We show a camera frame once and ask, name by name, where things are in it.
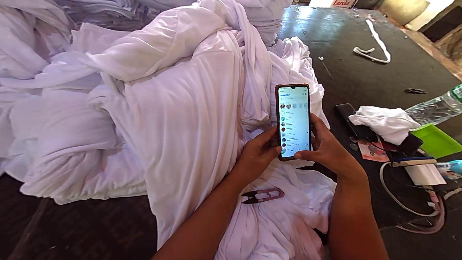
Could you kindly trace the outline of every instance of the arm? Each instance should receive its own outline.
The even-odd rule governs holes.
[[[388,255],[372,213],[366,172],[327,129],[311,114],[315,125],[316,151],[300,151],[296,158],[321,163],[337,174],[329,223],[329,250],[332,260],[387,260]]]
[[[231,221],[240,192],[257,179],[282,147],[268,147],[277,128],[247,142],[234,168],[167,240],[152,260],[213,259]]]

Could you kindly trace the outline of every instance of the fabric stack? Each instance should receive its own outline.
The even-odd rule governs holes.
[[[71,28],[53,0],[1,1],[0,77],[34,77],[69,46]]]
[[[297,37],[266,48],[235,0],[160,13],[142,30],[83,23],[34,79],[0,78],[0,171],[59,204],[147,194],[158,247],[230,171],[244,144],[276,123],[274,87],[324,89]],[[335,183],[275,159],[243,192],[283,198],[236,205],[215,259],[322,259]]]
[[[58,0],[59,3],[70,0]],[[110,0],[92,0],[94,2],[111,2]],[[150,10],[166,11],[179,6],[189,6],[196,2],[195,0],[137,0],[142,6],[148,7]],[[250,24],[253,25],[267,46],[274,44],[274,40],[277,37],[281,29],[282,15],[284,14],[285,8],[289,7],[292,0],[237,0],[240,3],[247,14],[247,18]],[[71,15],[75,21],[84,21],[82,18]],[[85,22],[97,24],[105,28],[111,28],[115,30],[123,30],[117,26],[107,27],[104,24],[95,23],[94,21],[85,20]]]
[[[292,0],[237,0],[241,3],[250,23],[260,33],[267,46],[274,44],[282,27],[282,15],[290,7]]]
[[[137,0],[56,0],[77,25],[91,23],[104,28],[134,31],[143,28],[159,10]]]

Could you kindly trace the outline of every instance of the green plastic lid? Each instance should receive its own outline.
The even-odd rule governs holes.
[[[420,148],[436,159],[462,152],[461,144],[433,124],[426,124],[412,134],[424,141]]]

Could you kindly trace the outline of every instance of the phone screen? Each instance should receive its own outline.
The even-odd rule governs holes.
[[[310,149],[309,95],[305,86],[278,90],[282,157],[292,157],[298,151]]]

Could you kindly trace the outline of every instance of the black table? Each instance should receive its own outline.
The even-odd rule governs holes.
[[[365,22],[367,14],[376,20],[373,22],[376,32],[391,54],[391,62],[388,64],[372,62],[353,53],[354,47],[364,50],[376,48],[372,56],[385,59]],[[361,163],[369,176],[372,206],[379,227],[394,226],[418,218],[402,209],[383,189],[379,179],[382,163],[363,160],[359,151],[350,148],[352,133],[334,108],[338,104],[351,103],[355,108],[372,105],[406,109],[445,93],[459,85],[460,81],[378,11],[291,6],[284,13],[279,38],[293,36],[299,37],[310,49],[316,77],[325,88],[323,109],[332,133]],[[317,58],[319,56],[324,57],[323,62],[332,78]],[[425,89],[428,94],[406,94],[404,90],[407,88]],[[461,126],[462,117],[458,117],[438,127],[462,142]],[[460,158],[462,153],[440,161]],[[311,168],[335,179],[335,175],[321,165],[315,164]],[[426,205],[428,195],[424,190],[398,184],[390,174],[401,183],[412,182],[403,168],[394,168],[392,173],[389,168],[385,171],[387,186],[403,204],[423,214],[432,212]],[[442,189],[455,186],[458,184],[452,183]],[[449,202],[449,210],[462,207],[462,199],[452,198]]]

